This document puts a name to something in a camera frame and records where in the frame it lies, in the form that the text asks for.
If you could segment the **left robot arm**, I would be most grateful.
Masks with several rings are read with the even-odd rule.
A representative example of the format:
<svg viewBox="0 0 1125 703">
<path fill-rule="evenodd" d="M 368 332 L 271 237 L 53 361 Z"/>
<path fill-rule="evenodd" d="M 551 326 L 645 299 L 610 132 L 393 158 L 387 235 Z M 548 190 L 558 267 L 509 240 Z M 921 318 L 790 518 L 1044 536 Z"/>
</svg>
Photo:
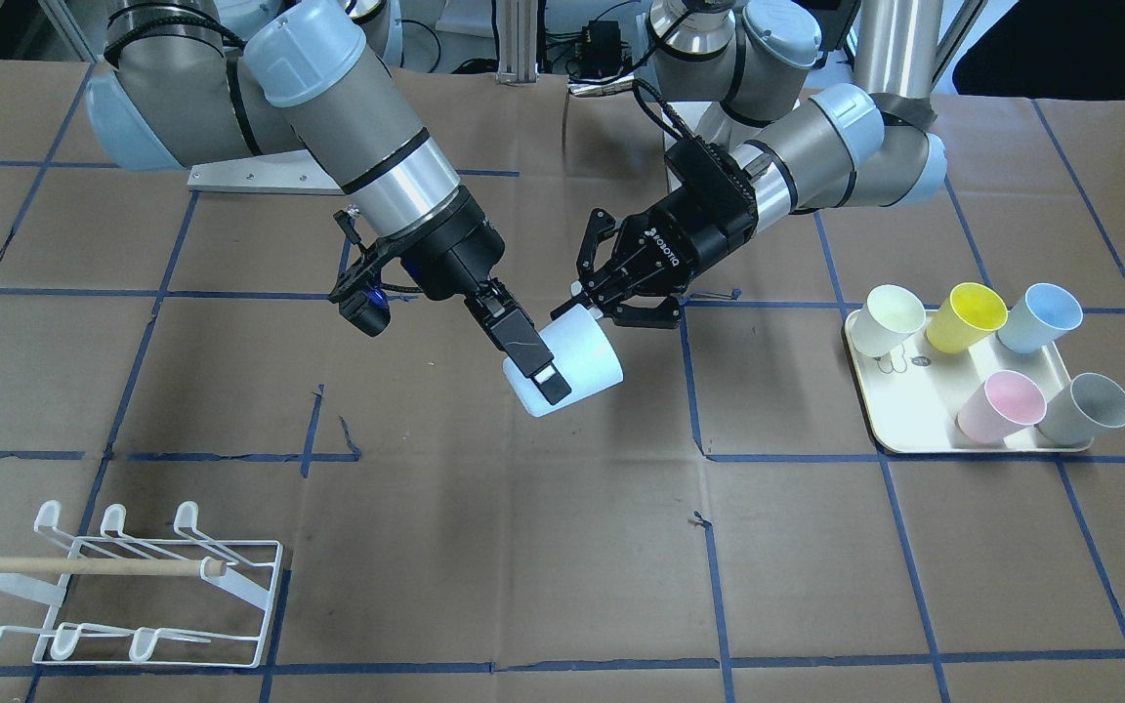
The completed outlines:
<svg viewBox="0 0 1125 703">
<path fill-rule="evenodd" d="M 865 1 L 852 83 L 801 90 L 822 49 L 793 1 L 656 1 L 650 80 L 630 85 L 670 137 L 678 186 L 622 219 L 590 215 L 577 281 L 554 310 L 674 328 L 699 274 L 790 215 L 921 202 L 940 190 L 932 132 L 938 1 Z"/>
</svg>

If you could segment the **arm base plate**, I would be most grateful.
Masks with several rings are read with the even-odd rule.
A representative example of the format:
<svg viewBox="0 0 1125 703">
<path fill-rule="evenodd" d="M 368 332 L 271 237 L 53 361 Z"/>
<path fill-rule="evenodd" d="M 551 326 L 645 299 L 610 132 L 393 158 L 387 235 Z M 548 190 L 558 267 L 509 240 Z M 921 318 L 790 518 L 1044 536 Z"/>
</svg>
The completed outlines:
<svg viewBox="0 0 1125 703">
<path fill-rule="evenodd" d="M 344 195 L 304 150 L 194 165 L 187 186 L 223 193 Z"/>
</svg>

